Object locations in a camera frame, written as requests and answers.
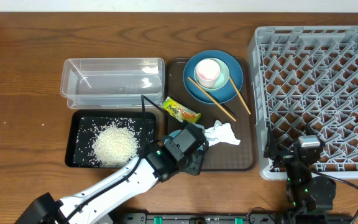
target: light green bowl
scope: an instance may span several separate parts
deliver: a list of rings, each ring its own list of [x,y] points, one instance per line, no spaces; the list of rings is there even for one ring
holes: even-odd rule
[[[224,85],[226,85],[227,81],[229,81],[230,73],[229,73],[229,67],[220,59],[217,58],[206,58],[206,59],[212,59],[215,62],[219,64],[219,67],[221,68],[221,73],[218,76],[218,79],[216,80],[215,85],[212,88],[205,88],[203,87],[197,80],[197,71],[196,68],[194,69],[194,80],[196,80],[197,84],[199,84],[205,91],[208,92],[214,92],[222,88]]]

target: crumpled white napkin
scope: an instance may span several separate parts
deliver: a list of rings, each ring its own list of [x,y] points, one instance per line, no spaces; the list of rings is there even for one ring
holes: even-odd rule
[[[226,142],[233,145],[240,144],[240,140],[234,136],[230,123],[222,124],[222,122],[217,120],[213,127],[205,130],[204,135],[208,140],[209,146],[213,146],[219,142]]]

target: wire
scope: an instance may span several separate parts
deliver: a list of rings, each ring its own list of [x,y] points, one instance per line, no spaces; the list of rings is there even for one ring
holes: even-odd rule
[[[75,214],[77,214],[77,212],[81,211],[82,208],[84,206],[86,206],[87,204],[89,204],[92,200],[96,199],[97,197],[99,197],[100,195],[106,193],[107,191],[115,188],[116,186],[118,186],[119,184],[123,183],[124,181],[127,181],[131,175],[135,172],[135,170],[138,168],[141,160],[145,157],[145,147],[147,144],[147,140],[146,140],[146,133],[147,133],[147,125],[146,125],[146,112],[145,112],[145,106],[144,106],[144,99],[146,99],[148,102],[152,103],[153,105],[155,105],[153,102],[151,102],[146,96],[142,95],[141,97],[142,100],[142,115],[143,115],[143,131],[142,131],[142,139],[143,139],[143,145],[141,147],[142,152],[139,153],[139,159],[136,162],[134,168],[128,173],[128,175],[122,177],[121,180],[118,180],[117,182],[113,183],[112,185],[110,185],[109,187],[106,187],[105,189],[101,190],[100,192],[94,194],[92,197],[86,199],[83,203],[79,204],[74,211],[72,211],[67,218],[65,219],[65,223],[68,223],[68,221],[73,218],[73,216]]]
[[[254,210],[257,209],[257,208],[258,208],[258,209],[262,209],[263,211],[267,212],[266,209],[264,209],[264,208],[262,208],[262,207],[255,207],[255,208],[251,209],[251,210],[249,211],[249,213],[247,214],[247,221],[248,221],[249,223],[250,223],[249,215],[252,213],[252,211],[254,211]],[[267,215],[268,215],[268,217],[269,217],[270,219],[273,220],[274,223],[277,224],[276,219],[274,219],[270,214],[267,214]]]
[[[316,175],[320,175],[321,177],[326,177],[326,178],[329,178],[331,180],[336,180],[336,181],[338,181],[340,183],[349,185],[349,186],[354,187],[355,189],[358,190],[358,186],[356,184],[350,183],[350,182],[348,182],[346,180],[342,180],[342,179],[339,179],[337,177],[333,177],[333,176],[330,176],[330,175],[327,175],[327,174],[322,174],[322,173],[320,173],[318,171],[315,171],[315,170],[311,170],[309,167],[304,165],[304,163],[300,160],[299,155],[298,155],[298,149],[295,150],[295,156],[300,161],[300,164],[303,166],[303,168],[305,168],[307,170],[310,170],[310,172],[312,172],[312,173],[314,173]],[[353,216],[353,218],[352,218],[352,220],[351,220],[351,222],[349,224],[353,224],[356,221],[357,217],[358,217],[358,209],[357,209],[356,214],[354,214],[354,216]]]

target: brown tray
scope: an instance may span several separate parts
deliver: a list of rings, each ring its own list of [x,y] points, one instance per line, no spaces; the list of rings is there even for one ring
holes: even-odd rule
[[[236,58],[244,71],[244,84],[240,92],[247,106],[253,111],[253,101],[251,100],[249,67],[242,58]],[[209,148],[205,155],[202,171],[246,171],[251,169],[255,163],[253,149],[256,149],[255,143],[255,125],[252,115],[249,115],[241,100],[237,97],[223,106],[237,119],[233,122],[216,105],[207,105],[194,99],[185,88],[183,83],[183,71],[189,58],[175,58],[168,65],[167,75],[167,96],[193,110],[201,113],[198,124],[205,128],[210,128],[218,119],[222,123],[230,122],[236,138],[241,140],[240,145],[234,146],[228,143],[218,143]],[[167,118],[167,131],[171,133],[181,128],[179,122]]]

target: white wall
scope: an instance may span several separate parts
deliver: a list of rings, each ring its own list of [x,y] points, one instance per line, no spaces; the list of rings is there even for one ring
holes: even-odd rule
[[[0,0],[21,12],[358,12],[358,0]]]

